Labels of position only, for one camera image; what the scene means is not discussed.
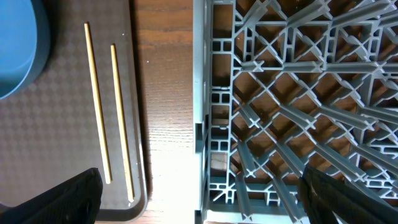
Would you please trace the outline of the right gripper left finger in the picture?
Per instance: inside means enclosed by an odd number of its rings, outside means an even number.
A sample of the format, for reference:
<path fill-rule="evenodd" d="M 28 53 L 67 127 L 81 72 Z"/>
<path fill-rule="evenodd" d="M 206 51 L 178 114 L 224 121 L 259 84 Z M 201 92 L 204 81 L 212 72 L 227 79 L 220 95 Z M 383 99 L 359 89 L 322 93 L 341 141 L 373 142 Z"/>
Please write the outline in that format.
<path fill-rule="evenodd" d="M 52 189 L 1 213 L 1 223 L 94 223 L 103 182 L 90 168 Z"/>

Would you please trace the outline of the blue plate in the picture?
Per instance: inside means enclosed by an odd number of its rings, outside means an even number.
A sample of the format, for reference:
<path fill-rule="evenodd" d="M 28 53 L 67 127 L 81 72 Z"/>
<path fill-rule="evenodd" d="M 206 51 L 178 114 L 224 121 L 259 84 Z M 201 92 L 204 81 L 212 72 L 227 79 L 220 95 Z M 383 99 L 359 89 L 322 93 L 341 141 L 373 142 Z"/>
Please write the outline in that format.
<path fill-rule="evenodd" d="M 50 42 L 49 20 L 41 0 L 1 0 L 1 99 L 41 74 Z"/>

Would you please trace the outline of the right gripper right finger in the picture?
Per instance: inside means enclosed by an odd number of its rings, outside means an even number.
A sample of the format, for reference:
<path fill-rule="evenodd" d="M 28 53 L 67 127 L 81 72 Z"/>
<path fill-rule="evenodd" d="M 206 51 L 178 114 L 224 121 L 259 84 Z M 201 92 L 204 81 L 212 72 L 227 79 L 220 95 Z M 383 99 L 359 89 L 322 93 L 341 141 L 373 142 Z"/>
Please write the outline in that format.
<path fill-rule="evenodd" d="M 311 223 L 397 223 L 397 210 L 307 166 L 298 194 Z"/>

